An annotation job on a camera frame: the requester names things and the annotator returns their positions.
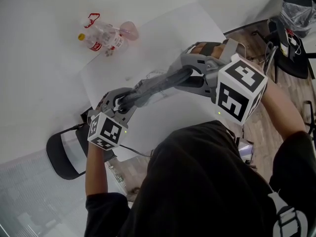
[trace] white cube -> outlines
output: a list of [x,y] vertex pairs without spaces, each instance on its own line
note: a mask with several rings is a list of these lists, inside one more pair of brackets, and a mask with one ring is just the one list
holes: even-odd
[[107,151],[118,147],[126,135],[126,127],[101,112],[91,121],[88,141]]
[[263,73],[234,54],[232,62],[218,73],[217,112],[243,125],[258,106],[267,82]]

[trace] plastic bag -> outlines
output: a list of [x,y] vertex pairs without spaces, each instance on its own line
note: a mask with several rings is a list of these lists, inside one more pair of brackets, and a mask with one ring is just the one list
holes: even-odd
[[316,3],[312,1],[312,7],[307,7],[283,2],[279,18],[285,28],[304,38],[316,23]]

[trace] black shirt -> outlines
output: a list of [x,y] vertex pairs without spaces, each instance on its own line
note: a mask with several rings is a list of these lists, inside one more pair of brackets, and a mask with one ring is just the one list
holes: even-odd
[[[316,218],[316,160],[307,133],[281,145],[271,188]],[[118,193],[87,197],[86,237],[271,236],[276,209],[268,183],[240,158],[219,121],[169,135],[149,162],[132,209]]]

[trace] yellow bottle cap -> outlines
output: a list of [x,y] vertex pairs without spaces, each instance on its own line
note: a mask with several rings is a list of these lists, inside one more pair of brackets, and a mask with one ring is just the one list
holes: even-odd
[[85,38],[85,35],[84,35],[84,34],[79,34],[79,35],[78,35],[78,39],[79,39],[79,40],[84,40],[84,38]]

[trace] black strap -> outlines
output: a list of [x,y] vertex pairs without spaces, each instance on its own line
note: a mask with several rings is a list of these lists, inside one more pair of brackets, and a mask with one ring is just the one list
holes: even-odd
[[219,46],[219,45],[220,43],[207,42],[202,48],[200,54],[205,55],[205,56],[211,56],[214,47]]

